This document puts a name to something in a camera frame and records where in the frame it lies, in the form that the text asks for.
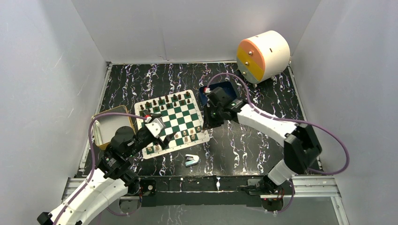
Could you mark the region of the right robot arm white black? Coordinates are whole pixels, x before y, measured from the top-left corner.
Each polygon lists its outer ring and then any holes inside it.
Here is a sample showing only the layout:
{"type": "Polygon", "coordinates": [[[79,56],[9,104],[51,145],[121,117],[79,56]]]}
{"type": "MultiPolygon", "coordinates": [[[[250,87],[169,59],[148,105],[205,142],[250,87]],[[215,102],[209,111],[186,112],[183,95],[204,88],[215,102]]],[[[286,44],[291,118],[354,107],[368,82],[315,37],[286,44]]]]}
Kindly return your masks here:
{"type": "Polygon", "coordinates": [[[270,194],[277,194],[283,183],[295,175],[304,174],[322,152],[319,140],[311,125],[281,121],[251,105],[246,99],[232,98],[221,87],[204,89],[207,103],[204,105],[203,129],[212,129],[234,121],[266,134],[283,147],[281,159],[255,185],[255,188],[270,194]]]}

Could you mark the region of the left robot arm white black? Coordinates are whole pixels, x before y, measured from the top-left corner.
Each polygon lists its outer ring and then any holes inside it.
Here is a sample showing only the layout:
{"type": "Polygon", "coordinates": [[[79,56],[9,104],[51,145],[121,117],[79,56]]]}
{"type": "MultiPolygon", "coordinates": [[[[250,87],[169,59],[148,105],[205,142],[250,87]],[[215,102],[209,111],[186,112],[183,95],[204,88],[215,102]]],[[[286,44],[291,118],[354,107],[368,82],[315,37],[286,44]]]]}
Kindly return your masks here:
{"type": "Polygon", "coordinates": [[[160,138],[160,132],[161,128],[155,128],[153,135],[147,126],[137,133],[129,126],[117,129],[89,177],[56,209],[42,212],[37,218],[38,223],[86,225],[120,197],[140,194],[140,178],[130,169],[128,158],[151,143],[167,147],[175,134],[160,138]]]}

